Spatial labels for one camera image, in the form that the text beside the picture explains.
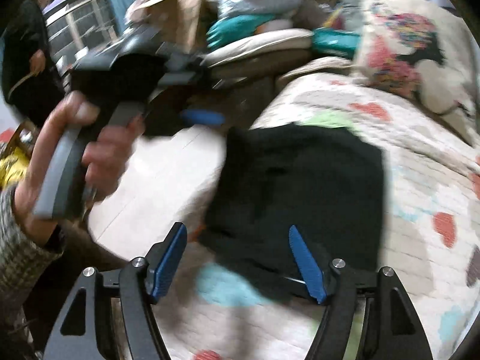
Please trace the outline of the grey knit sleeve forearm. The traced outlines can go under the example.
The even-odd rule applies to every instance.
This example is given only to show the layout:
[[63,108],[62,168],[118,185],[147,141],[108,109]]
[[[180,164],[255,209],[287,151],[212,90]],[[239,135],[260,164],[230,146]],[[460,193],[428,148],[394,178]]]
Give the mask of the grey knit sleeve forearm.
[[1,329],[15,327],[22,306],[41,274],[65,249],[58,225],[44,246],[24,233],[14,214],[16,186],[1,192]]

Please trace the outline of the person's left hand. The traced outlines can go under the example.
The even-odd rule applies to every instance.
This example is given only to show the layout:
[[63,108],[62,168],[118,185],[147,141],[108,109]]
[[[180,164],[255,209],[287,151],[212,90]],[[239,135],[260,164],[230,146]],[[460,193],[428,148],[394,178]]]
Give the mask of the person's left hand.
[[[32,210],[59,139],[68,125],[90,125],[97,117],[98,108],[75,91],[50,113],[39,133],[26,176],[16,187],[13,205],[16,222],[37,245],[46,244],[57,226],[55,221],[34,216]],[[125,127],[104,127],[97,141],[86,146],[82,157],[82,163],[87,166],[85,182],[97,191],[96,202],[117,190],[133,152],[134,141],[143,132],[143,117],[137,116]]]

